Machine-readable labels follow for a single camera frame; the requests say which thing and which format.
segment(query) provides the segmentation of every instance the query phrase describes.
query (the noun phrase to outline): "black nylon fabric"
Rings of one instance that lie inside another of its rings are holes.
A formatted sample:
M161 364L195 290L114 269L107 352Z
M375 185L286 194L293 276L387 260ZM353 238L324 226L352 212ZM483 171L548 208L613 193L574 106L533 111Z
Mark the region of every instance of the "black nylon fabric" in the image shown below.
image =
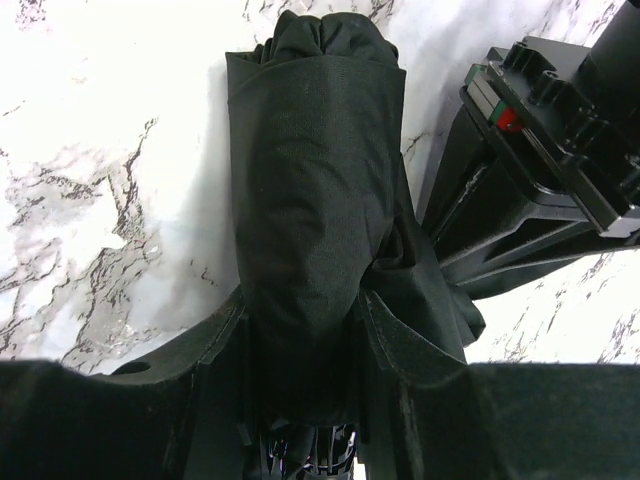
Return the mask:
M397 57L351 13L285 12L264 46L227 54L241 288L262 400L292 422L346 423L361 287L460 360L484 325L413 213Z

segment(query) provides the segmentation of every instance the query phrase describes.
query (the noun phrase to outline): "marble countertop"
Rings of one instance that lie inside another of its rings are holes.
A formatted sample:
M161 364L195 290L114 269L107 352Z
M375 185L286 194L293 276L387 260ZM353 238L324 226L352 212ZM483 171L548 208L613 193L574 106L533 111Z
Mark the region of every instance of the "marble countertop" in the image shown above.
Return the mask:
M237 285L224 52L263 42L285 9L360 12L398 46L422 208L470 64L524 35L593 44L621 3L0 1L0 358L110 372ZM638 265L587 258L480 302L469 358L635 362Z

